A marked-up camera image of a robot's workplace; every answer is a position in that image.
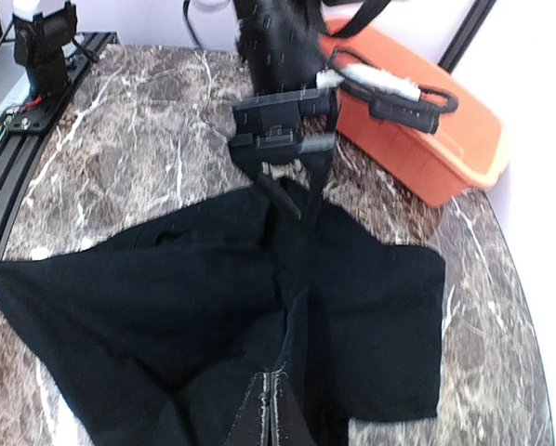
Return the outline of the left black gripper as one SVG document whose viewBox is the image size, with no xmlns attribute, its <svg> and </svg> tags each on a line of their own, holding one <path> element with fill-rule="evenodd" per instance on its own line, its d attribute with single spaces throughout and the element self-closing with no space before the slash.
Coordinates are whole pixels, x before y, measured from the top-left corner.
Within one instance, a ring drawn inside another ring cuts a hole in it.
<svg viewBox="0 0 556 446">
<path fill-rule="evenodd" d="M 338 120 L 336 92 L 330 88 L 305 89 L 247 98 L 232 107 L 235 134 L 228 142 L 236 163 L 289 163 L 303 161 L 309 174 L 309 193 L 301 224 L 312 230 L 319 215 L 323 190 L 333 162 Z M 326 131 L 302 135 L 307 118 L 325 118 Z M 301 217 L 290 195 L 271 175 L 270 166 L 258 168 L 257 185 L 286 215 Z"/>
</svg>

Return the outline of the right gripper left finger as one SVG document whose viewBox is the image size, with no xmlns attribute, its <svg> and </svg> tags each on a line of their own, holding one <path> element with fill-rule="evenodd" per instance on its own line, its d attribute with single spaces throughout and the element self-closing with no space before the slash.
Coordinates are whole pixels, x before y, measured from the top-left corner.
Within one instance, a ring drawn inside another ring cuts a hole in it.
<svg viewBox="0 0 556 446">
<path fill-rule="evenodd" d="M 269 373 L 257 373 L 245 393 L 224 444 L 264 446 L 270 444 L 271 381 Z"/>
</svg>

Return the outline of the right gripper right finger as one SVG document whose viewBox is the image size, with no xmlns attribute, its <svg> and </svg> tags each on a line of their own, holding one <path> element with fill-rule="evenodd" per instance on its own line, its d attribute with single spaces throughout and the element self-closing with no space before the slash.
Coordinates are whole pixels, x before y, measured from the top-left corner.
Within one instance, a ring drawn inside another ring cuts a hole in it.
<svg viewBox="0 0 556 446">
<path fill-rule="evenodd" d="M 271 373 L 271 444 L 277 446 L 315 444 L 289 378 L 284 372 Z"/>
</svg>

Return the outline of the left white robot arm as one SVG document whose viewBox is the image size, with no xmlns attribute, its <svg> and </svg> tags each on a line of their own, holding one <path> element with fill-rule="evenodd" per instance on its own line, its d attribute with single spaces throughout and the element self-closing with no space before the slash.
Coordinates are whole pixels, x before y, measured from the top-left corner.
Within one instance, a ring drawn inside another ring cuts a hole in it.
<svg viewBox="0 0 556 446">
<path fill-rule="evenodd" d="M 353 77 L 319 46 L 327 34 L 317 1 L 236 1 L 237 49 L 247 63 L 254 95 L 232 108 L 235 134 L 228 142 L 232 162 L 285 214 L 302 226 L 315 224 L 333 159 L 338 121 L 337 92 L 322 86 L 320 73 L 333 71 L 344 85 L 370 99 L 378 89 Z M 64 91 L 68 73 L 63 47 L 75 41 L 77 12 L 70 1 L 17 1 L 11 24 L 14 60 L 28 75 L 32 98 Z M 310 192 L 299 208 L 265 173 L 264 164 L 303 163 Z"/>
</svg>

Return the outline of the black t-shirt with blue logo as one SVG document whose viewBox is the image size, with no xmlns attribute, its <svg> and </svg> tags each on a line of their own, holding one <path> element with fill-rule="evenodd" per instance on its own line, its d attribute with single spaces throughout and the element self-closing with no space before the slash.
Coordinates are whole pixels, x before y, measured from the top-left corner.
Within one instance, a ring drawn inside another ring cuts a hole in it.
<svg viewBox="0 0 556 446">
<path fill-rule="evenodd" d="M 249 187 L 0 261 L 0 310 L 97 445 L 225 445 L 272 372 L 314 445 L 345 445 L 351 419 L 436 416 L 444 282 L 430 248 L 381 243 L 331 203 L 303 230 Z"/>
</svg>

